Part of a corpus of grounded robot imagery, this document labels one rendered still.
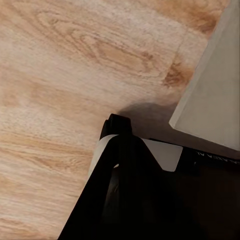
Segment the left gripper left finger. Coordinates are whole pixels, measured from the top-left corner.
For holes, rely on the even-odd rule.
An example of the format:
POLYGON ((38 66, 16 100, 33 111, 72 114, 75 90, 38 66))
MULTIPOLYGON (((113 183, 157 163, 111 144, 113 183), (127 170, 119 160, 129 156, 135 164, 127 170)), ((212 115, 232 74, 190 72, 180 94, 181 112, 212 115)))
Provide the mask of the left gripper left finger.
POLYGON ((134 240, 125 133, 117 134, 107 143, 58 240, 134 240), (118 222, 100 223, 117 164, 118 222))

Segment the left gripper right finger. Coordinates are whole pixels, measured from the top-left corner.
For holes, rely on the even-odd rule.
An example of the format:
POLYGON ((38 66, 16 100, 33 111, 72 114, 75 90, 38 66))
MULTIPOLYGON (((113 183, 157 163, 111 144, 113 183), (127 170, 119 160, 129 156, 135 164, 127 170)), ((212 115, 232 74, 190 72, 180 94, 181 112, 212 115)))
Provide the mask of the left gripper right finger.
POLYGON ((133 240, 210 240, 144 141, 125 140, 133 240), (137 167, 156 223, 145 220, 137 167))

